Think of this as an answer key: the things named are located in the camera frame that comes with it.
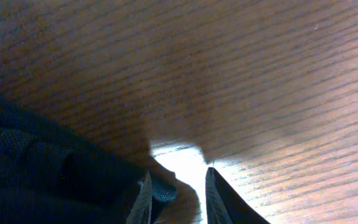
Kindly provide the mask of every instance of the black mesh fabric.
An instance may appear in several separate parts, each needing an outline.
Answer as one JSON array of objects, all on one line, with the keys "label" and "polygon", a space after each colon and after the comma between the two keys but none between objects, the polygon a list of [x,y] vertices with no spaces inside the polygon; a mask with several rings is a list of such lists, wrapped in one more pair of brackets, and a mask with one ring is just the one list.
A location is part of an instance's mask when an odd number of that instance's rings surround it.
[{"label": "black mesh fabric", "polygon": [[146,223],[176,197],[163,179],[0,98],[0,223],[129,223],[132,210],[117,209],[128,192],[129,205],[151,202]]}]

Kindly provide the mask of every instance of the black cloth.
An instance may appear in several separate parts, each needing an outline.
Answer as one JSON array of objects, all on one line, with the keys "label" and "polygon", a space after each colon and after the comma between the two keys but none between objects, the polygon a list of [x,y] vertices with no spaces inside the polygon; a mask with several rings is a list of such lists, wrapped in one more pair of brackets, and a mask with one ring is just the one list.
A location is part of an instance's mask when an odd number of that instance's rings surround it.
[{"label": "black cloth", "polygon": [[213,167],[206,173],[205,190],[208,224],[269,224]]},{"label": "black cloth", "polygon": [[[0,223],[125,223],[120,195],[145,174],[0,98]],[[154,222],[176,189],[150,176]]]}]

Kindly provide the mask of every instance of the wood grain surface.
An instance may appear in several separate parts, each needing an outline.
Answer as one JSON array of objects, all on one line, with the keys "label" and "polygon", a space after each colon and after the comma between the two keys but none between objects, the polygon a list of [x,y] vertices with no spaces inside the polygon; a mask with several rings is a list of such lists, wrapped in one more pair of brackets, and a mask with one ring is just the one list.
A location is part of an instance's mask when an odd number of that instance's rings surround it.
[{"label": "wood grain surface", "polygon": [[177,172],[160,223],[206,223],[207,166],[271,223],[358,223],[358,0],[0,0],[0,95]]}]

